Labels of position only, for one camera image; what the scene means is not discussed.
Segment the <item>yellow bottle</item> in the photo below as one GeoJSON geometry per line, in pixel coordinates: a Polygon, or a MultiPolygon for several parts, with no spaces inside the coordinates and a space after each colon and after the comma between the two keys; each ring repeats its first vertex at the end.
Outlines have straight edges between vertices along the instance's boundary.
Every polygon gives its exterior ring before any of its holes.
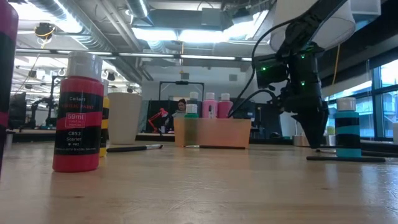
{"type": "Polygon", "coordinates": [[[104,106],[102,110],[102,123],[101,123],[101,144],[99,148],[99,156],[105,157],[106,155],[106,140],[108,139],[108,118],[109,118],[109,98],[108,98],[108,85],[107,80],[102,80],[104,85],[104,106]]]}

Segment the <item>white cap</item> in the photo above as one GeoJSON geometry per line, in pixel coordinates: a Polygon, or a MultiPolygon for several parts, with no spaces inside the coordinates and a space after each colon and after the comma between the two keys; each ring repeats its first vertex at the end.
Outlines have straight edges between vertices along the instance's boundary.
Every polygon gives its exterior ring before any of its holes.
{"type": "Polygon", "coordinates": [[[108,86],[109,86],[109,81],[102,79],[102,84],[104,85],[104,96],[108,95],[108,86]]]}
{"type": "Polygon", "coordinates": [[[198,105],[191,105],[191,104],[187,105],[187,107],[185,108],[185,112],[197,114],[198,113],[198,105]]]}
{"type": "Polygon", "coordinates": [[[67,76],[93,78],[101,81],[102,58],[87,52],[70,52],[67,76]]]}
{"type": "Polygon", "coordinates": [[[355,111],[356,110],[355,98],[346,97],[346,98],[337,99],[337,110],[355,111]]]}
{"type": "Polygon", "coordinates": [[[214,100],[215,94],[214,93],[206,93],[206,100],[214,100]]]}
{"type": "Polygon", "coordinates": [[[197,100],[197,99],[199,99],[199,93],[198,92],[190,92],[189,98],[197,100]]]}
{"type": "Polygon", "coordinates": [[[221,94],[221,100],[229,101],[229,93],[222,93],[221,94]]]}

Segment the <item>red paint bottle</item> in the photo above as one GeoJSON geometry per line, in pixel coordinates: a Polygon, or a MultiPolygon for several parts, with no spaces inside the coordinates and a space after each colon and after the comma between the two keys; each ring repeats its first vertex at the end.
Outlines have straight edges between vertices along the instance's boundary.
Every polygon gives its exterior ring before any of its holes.
{"type": "Polygon", "coordinates": [[[57,172],[95,170],[100,159],[104,86],[102,59],[86,52],[69,54],[61,81],[52,168],[57,172]]]}

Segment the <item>table surface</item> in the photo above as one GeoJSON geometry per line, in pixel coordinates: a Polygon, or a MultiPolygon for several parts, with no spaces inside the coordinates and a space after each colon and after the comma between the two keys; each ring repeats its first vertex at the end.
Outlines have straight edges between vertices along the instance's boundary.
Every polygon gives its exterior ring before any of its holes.
{"type": "Polygon", "coordinates": [[[3,160],[0,223],[398,223],[397,160],[306,161],[314,154],[166,144],[108,154],[95,171],[67,174],[52,171],[53,142],[13,144],[3,160]]]}

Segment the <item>window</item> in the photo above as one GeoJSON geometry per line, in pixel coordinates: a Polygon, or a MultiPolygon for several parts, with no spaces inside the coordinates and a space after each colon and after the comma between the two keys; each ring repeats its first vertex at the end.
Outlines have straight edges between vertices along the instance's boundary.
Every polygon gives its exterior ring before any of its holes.
{"type": "Polygon", "coordinates": [[[398,60],[381,66],[381,88],[398,84],[398,60]]]}
{"type": "Polygon", "coordinates": [[[356,112],[359,113],[361,137],[374,137],[373,100],[369,97],[356,99],[356,112]]]}
{"type": "MultiPolygon", "coordinates": [[[[398,60],[374,68],[369,73],[371,81],[325,98],[329,103],[330,113],[327,126],[335,125],[337,99],[354,97],[356,112],[359,113],[361,137],[375,141],[392,141],[392,125],[398,123],[398,60]]],[[[350,81],[352,80],[347,80],[338,87],[349,86],[350,81]]]]}
{"type": "Polygon", "coordinates": [[[383,94],[383,126],[384,126],[384,135],[387,138],[392,138],[392,124],[397,122],[398,118],[398,110],[397,110],[397,102],[398,102],[398,91],[392,91],[389,93],[383,94]]]}
{"type": "Polygon", "coordinates": [[[329,105],[329,118],[328,122],[326,123],[327,126],[335,126],[335,113],[337,111],[337,104],[333,103],[329,105]]]}

